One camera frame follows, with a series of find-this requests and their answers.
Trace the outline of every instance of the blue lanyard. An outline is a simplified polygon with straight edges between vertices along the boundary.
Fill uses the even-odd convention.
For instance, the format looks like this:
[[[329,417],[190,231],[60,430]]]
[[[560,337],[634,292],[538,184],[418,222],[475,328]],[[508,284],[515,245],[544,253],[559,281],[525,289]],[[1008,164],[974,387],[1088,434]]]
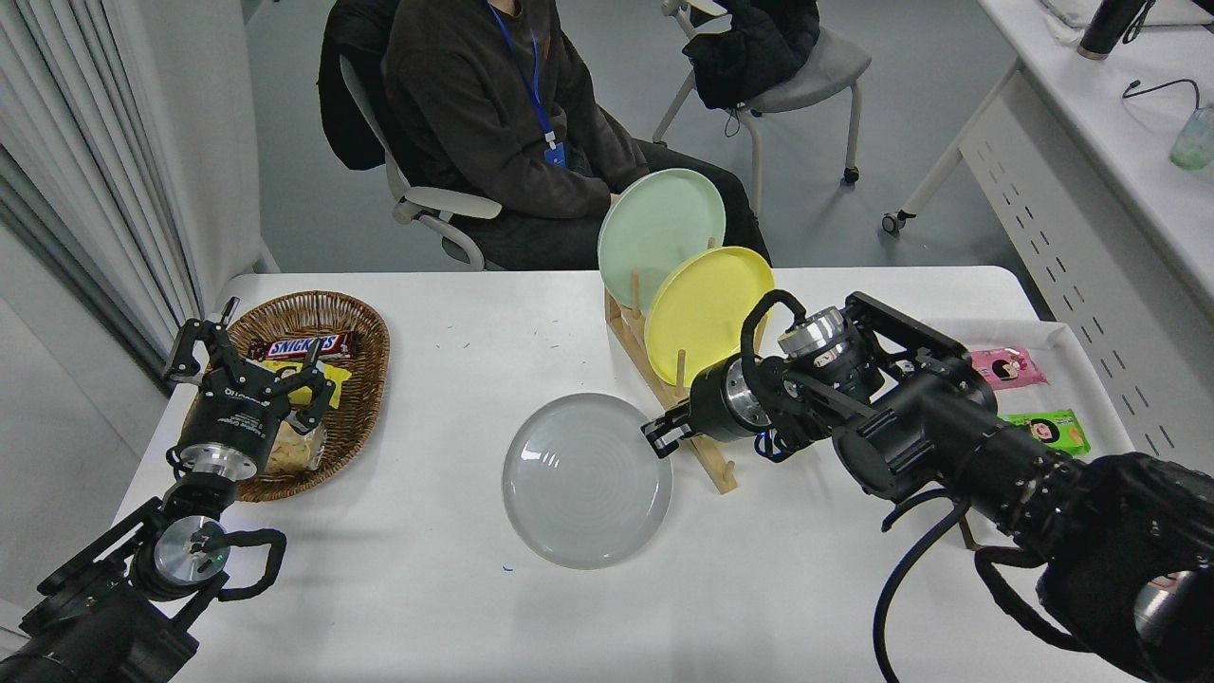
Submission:
[[[535,42],[535,32],[532,34],[532,53],[535,56],[535,68],[532,72],[531,82],[527,81],[527,74],[523,73],[523,68],[518,66],[518,55],[515,52],[515,41],[510,39],[510,32],[506,30],[505,22],[498,16],[498,11],[489,5],[489,11],[493,12],[493,18],[498,19],[498,28],[501,29],[501,36],[506,39],[506,47],[510,47],[510,56],[514,58],[515,68],[518,69],[518,76],[523,79],[523,85],[527,86],[527,93],[531,95],[532,108],[535,109],[535,118],[539,119],[540,127],[544,129],[544,140],[548,142],[550,149],[556,149],[556,132],[552,130],[552,124],[548,120],[548,114],[544,113],[544,104],[539,101],[539,45]]]

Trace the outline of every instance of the plastic cup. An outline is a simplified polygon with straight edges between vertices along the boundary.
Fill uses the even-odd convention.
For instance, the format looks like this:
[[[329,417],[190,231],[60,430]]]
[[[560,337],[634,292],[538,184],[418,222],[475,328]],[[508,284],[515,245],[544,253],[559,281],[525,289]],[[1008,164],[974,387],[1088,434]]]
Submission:
[[[1172,163],[1185,170],[1201,170],[1214,160],[1214,107],[1195,109],[1172,146]]]

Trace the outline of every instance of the dark sweatshirt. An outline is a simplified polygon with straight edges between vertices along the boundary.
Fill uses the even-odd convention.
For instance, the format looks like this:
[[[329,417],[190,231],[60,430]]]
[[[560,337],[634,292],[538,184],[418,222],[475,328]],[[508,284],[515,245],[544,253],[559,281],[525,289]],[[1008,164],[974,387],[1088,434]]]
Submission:
[[[585,62],[561,32],[555,0],[518,0],[498,12],[486,0],[402,0],[384,58],[388,102],[424,156],[426,181],[473,192],[540,217],[602,215],[611,192],[648,172],[631,136],[595,102]],[[599,177],[544,160],[548,143],[520,69],[532,78],[557,141],[583,149]]]

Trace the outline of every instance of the yellow package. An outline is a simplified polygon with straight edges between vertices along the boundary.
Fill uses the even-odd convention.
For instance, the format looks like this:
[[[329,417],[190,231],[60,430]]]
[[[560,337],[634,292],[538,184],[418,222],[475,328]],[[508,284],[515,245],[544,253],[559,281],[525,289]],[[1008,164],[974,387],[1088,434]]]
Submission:
[[[278,372],[283,369],[290,369],[284,377],[290,377],[304,368],[304,364],[295,362],[257,362],[262,368]],[[340,369],[336,366],[325,365],[323,363],[316,364],[317,370],[324,374],[325,380],[333,381],[337,387],[333,391],[333,399],[329,400],[329,408],[335,409],[341,404],[341,383],[350,380],[352,375],[348,370]],[[312,403],[312,391],[307,387],[296,389],[287,395],[287,399],[291,403],[293,408],[302,409],[304,406]]]

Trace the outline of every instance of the yellow plate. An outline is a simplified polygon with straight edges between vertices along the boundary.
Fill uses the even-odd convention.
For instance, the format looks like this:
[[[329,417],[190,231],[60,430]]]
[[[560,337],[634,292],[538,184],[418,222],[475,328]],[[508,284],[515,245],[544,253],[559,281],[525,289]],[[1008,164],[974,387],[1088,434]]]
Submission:
[[[692,256],[666,275],[645,321],[645,349],[653,372],[679,381],[679,351],[687,353],[685,380],[738,351],[742,320],[776,288],[771,266],[743,246]]]

